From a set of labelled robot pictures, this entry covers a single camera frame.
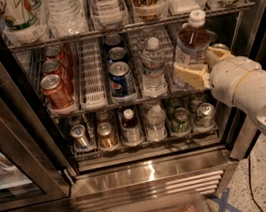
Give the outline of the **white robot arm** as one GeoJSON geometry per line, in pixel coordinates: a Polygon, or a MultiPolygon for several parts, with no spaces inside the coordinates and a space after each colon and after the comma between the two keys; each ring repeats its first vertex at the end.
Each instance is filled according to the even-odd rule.
{"type": "Polygon", "coordinates": [[[173,74],[198,90],[209,89],[214,99],[248,115],[266,137],[266,71],[261,64],[229,51],[210,48],[206,65],[173,62],[173,74]]]}

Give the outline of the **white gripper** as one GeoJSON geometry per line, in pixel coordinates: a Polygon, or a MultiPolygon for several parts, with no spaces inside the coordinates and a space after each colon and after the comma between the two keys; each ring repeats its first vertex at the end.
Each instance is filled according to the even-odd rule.
{"type": "Polygon", "coordinates": [[[260,85],[259,80],[263,76],[259,73],[262,69],[259,63],[243,56],[232,57],[229,50],[211,46],[205,55],[205,61],[212,69],[210,77],[206,64],[186,65],[175,62],[175,81],[189,84],[194,89],[211,85],[214,98],[230,107],[234,106],[234,98],[237,98],[237,103],[243,99],[242,105],[251,101],[266,100],[264,87],[260,85]]]}

